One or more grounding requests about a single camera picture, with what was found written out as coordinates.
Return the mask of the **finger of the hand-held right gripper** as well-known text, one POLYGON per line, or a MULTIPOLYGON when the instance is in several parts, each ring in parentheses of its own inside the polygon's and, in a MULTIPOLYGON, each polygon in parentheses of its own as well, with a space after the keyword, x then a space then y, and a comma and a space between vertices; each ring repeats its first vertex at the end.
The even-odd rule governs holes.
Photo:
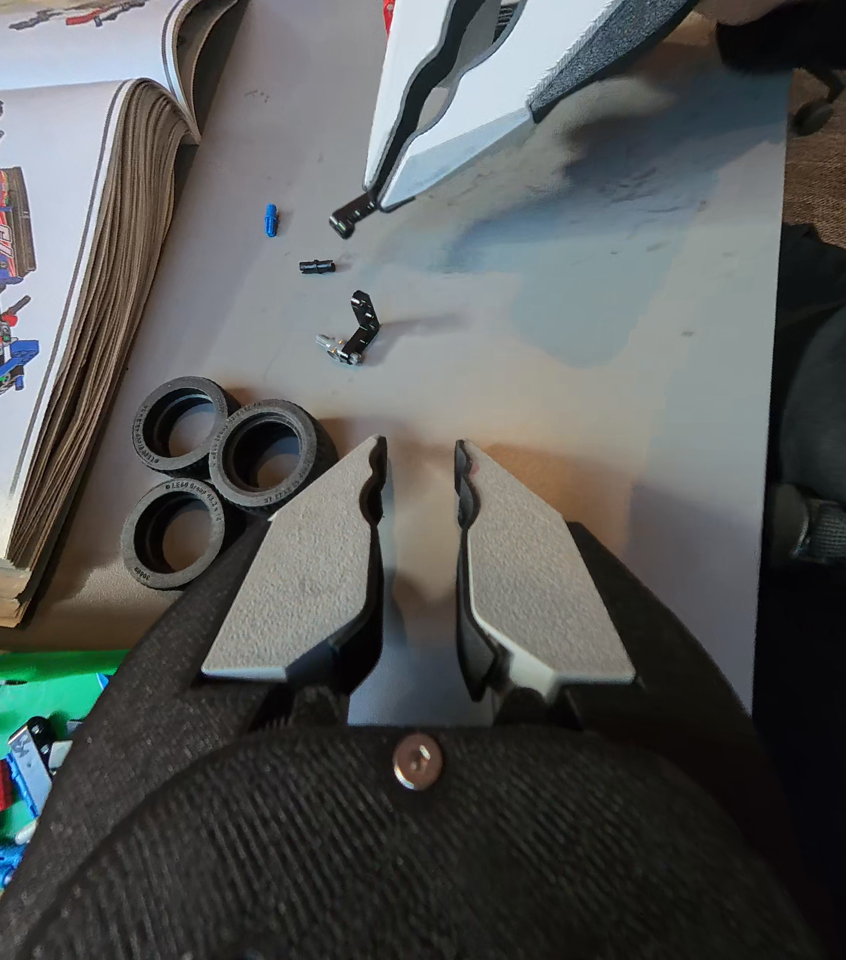
POLYGON ((462 60, 484 2, 455 2, 441 78, 380 196, 389 212, 535 124, 527 99, 612 2, 520 2, 501 36, 462 60))
POLYGON ((446 76, 445 48, 455 2, 396 1, 367 148, 364 189, 381 196, 416 133, 422 109, 446 76))

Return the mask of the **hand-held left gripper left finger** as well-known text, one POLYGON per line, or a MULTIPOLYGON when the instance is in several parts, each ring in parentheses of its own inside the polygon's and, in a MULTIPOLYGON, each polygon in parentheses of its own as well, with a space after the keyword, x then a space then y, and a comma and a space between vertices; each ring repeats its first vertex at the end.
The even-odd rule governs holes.
POLYGON ((353 693, 382 647, 387 443, 365 440, 269 523, 202 664, 208 678, 353 693))

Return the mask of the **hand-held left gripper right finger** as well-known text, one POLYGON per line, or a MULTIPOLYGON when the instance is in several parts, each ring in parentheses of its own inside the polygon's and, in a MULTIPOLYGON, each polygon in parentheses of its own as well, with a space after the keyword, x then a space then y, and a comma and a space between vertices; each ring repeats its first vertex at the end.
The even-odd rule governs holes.
POLYGON ((559 511, 468 439, 454 449, 456 651, 470 697, 629 687, 637 671, 559 511))

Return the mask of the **black thin toy liftarm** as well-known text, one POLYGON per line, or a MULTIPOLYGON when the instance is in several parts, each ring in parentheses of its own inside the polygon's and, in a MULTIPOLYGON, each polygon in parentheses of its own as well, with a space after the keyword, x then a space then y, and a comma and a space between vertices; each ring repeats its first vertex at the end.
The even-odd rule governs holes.
POLYGON ((366 191, 357 198, 348 201, 334 210, 329 218, 333 231, 341 239, 353 236, 356 227, 378 209, 376 196, 372 191, 366 191))

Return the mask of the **grey toy axle connector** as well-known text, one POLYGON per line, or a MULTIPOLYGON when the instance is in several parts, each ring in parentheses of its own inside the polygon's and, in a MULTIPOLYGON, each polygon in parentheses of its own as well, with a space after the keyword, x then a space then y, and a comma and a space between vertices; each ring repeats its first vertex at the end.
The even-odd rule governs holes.
POLYGON ((365 346, 364 336, 360 332, 354 333, 347 340, 334 340, 328 335, 319 334, 317 342, 325 349, 336 362, 348 366, 358 366, 363 362, 362 349, 365 346))

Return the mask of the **black angled toy beam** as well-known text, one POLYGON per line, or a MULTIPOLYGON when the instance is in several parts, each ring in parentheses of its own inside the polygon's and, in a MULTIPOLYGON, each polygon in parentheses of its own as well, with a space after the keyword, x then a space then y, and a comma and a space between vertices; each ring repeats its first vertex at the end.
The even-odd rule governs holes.
POLYGON ((352 294, 350 306, 357 329, 346 341, 337 345, 336 358, 346 365, 357 366, 363 362, 364 354, 380 332, 381 324, 369 294, 364 291, 357 290, 352 294))

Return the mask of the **green plastic bin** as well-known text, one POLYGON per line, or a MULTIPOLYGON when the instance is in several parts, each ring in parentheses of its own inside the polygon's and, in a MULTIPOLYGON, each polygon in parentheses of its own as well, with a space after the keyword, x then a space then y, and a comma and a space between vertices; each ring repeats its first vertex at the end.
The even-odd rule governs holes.
MULTIPOLYGON (((34 716, 48 721, 50 743, 71 739, 68 725, 82 721, 95 705, 128 651, 0 652, 0 761, 11 735, 34 716)), ((0 812, 0 846, 16 846, 17 835, 35 820, 10 779, 11 800, 0 812)))

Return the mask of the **grey desk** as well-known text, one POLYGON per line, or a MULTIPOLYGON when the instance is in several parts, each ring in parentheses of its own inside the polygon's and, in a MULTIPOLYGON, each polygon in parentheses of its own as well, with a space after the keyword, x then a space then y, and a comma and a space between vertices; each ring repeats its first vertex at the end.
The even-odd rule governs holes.
POLYGON ((127 576, 118 534, 154 481, 132 415, 191 374, 300 404, 341 454, 388 440, 384 649, 352 722, 488 719, 456 675, 462 438, 623 559, 748 707, 789 80, 676 33, 344 242, 328 216, 361 186, 381 20, 249 3, 56 569, 0 650, 127 647, 173 599, 127 576), (316 337, 356 331, 357 290, 381 329, 348 366, 316 337))

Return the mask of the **black rubber toy tyre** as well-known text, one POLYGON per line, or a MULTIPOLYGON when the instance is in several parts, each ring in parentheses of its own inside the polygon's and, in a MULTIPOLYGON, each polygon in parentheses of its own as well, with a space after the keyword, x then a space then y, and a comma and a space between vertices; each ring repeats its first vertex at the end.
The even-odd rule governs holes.
POLYGON ((250 514, 270 516, 296 498, 337 463, 333 439, 301 406, 269 398, 230 414, 213 437, 208 464, 213 486, 230 504, 250 514), (257 483, 253 466, 272 443, 293 437, 298 460, 273 486, 257 483))
POLYGON ((201 577, 245 531, 244 514, 209 483, 171 477, 153 486, 130 510, 120 534, 120 550, 128 573, 154 591, 185 589, 201 577), (165 533, 177 514, 199 507, 209 519, 209 541, 193 562, 176 569, 165 557, 165 533))
POLYGON ((140 404, 132 423, 132 445, 148 468, 171 477, 210 479, 209 457, 216 435, 238 409, 234 396, 209 378, 180 376, 165 381, 140 404), (173 434, 190 414, 201 414, 203 435, 189 449, 173 434))

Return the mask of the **office chair base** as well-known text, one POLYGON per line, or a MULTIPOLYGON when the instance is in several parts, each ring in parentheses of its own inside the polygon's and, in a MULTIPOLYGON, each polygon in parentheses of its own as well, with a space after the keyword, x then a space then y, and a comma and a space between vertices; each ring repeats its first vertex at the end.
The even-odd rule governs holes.
POLYGON ((837 100, 846 91, 846 73, 819 65, 800 69, 826 89, 823 97, 803 103, 789 117, 790 132, 798 138, 805 138, 821 131, 833 116, 837 100))

